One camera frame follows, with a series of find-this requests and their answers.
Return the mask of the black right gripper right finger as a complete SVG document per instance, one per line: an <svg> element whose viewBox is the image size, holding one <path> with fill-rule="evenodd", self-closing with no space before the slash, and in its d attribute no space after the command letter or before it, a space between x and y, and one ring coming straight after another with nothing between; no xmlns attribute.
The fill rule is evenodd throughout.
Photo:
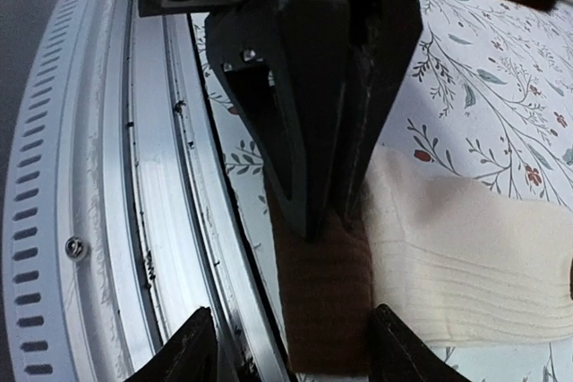
<svg viewBox="0 0 573 382"><path fill-rule="evenodd" d="M370 381L467 381L441 361L386 304L372 311L367 334L372 359Z"/></svg>

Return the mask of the cream and brown striped sock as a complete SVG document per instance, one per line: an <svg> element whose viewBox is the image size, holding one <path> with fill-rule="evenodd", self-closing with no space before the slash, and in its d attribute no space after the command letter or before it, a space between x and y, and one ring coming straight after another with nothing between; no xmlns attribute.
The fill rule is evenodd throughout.
<svg viewBox="0 0 573 382"><path fill-rule="evenodd" d="M383 146L358 218L329 212L311 241L267 196L287 357L297 373L364 376L372 310L388 305L430 346L572 334L572 214L465 177L427 177Z"/></svg>

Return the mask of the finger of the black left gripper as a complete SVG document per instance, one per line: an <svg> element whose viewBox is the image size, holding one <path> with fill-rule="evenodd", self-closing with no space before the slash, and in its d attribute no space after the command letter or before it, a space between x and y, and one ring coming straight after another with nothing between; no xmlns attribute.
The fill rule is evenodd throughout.
<svg viewBox="0 0 573 382"><path fill-rule="evenodd" d="M335 157L335 210L357 218L373 148L423 30L419 0L351 0L344 105Z"/></svg>

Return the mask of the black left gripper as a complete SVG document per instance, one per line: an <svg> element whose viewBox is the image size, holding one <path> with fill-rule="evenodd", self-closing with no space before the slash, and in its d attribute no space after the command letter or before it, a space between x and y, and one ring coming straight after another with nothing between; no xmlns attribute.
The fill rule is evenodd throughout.
<svg viewBox="0 0 573 382"><path fill-rule="evenodd" d="M328 205L344 104L349 0L138 0L138 12L236 4L205 21L208 62L258 146L288 225L312 238Z"/></svg>

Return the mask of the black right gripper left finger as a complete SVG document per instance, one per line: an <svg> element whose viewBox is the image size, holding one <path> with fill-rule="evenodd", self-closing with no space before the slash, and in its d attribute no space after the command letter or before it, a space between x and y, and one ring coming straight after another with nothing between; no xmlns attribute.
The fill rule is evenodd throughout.
<svg viewBox="0 0 573 382"><path fill-rule="evenodd" d="M198 308L132 382L216 381L218 340L210 308Z"/></svg>

